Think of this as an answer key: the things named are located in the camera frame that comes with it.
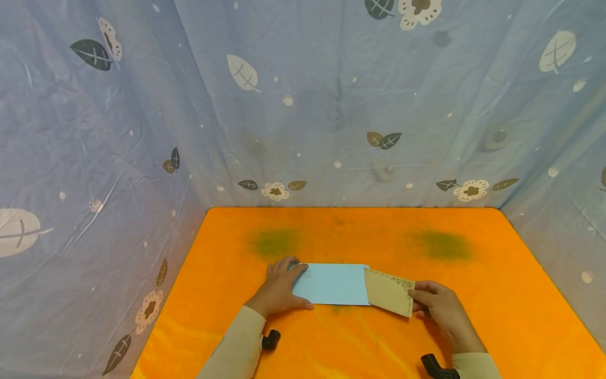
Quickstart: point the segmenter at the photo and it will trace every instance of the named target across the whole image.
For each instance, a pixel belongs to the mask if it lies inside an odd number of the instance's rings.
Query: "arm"
[[[244,303],[196,379],[252,378],[267,317],[291,308],[313,309],[309,301],[292,292],[295,279],[307,269],[306,264],[299,264],[288,270],[289,264],[298,262],[295,257],[287,257],[267,266],[265,283]]]
[[[501,378],[454,291],[432,281],[418,281],[408,294],[415,300],[413,311],[433,319],[444,331],[453,349],[454,368],[461,379]]]

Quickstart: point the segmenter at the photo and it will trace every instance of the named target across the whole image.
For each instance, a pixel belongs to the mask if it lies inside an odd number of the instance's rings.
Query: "flower print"
[[[135,323],[137,324],[136,333],[141,334],[143,330],[153,322],[160,312],[160,303],[162,302],[162,290],[151,291],[143,299],[143,305],[135,316]]]
[[[484,179],[468,180],[461,187],[455,189],[453,194],[458,196],[459,200],[467,202],[486,196],[488,187],[490,187],[490,184]]]
[[[122,59],[122,44],[116,39],[116,29],[103,17],[99,17],[97,22],[99,23],[101,33],[103,33],[107,50],[109,50],[113,59],[120,61]]]
[[[265,188],[261,190],[263,196],[268,196],[270,199],[275,201],[286,200],[290,195],[288,191],[284,190],[282,183],[266,183]]]
[[[442,0],[399,0],[398,12],[402,13],[400,28],[411,30],[417,23],[427,25],[442,11]]]

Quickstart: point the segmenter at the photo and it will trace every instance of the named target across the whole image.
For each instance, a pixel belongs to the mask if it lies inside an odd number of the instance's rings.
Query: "black clamp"
[[[278,346],[278,341],[280,340],[280,332],[275,329],[270,330],[269,334],[263,336],[263,340],[261,341],[261,347],[263,350],[276,350]]]
[[[425,366],[425,371],[433,379],[460,379],[459,373],[455,369],[443,369],[438,363],[436,356],[425,354],[421,357],[421,362]]]

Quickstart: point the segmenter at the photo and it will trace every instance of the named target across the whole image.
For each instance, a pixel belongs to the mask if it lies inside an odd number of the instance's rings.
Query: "orange tablecloth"
[[[606,358],[494,209],[217,208],[209,211],[132,378],[193,378],[268,261],[363,263],[454,289],[504,378],[606,378]],[[450,352],[434,324],[376,307],[271,318],[282,334],[256,378],[427,378]]]

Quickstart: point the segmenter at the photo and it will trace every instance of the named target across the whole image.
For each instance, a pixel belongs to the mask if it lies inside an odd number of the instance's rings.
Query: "left hand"
[[[297,266],[289,270],[291,263]],[[293,295],[295,279],[308,267],[306,264],[298,263],[296,257],[286,257],[274,264],[268,264],[265,283],[244,305],[255,310],[265,319],[269,315],[291,308],[313,309],[309,300]]]

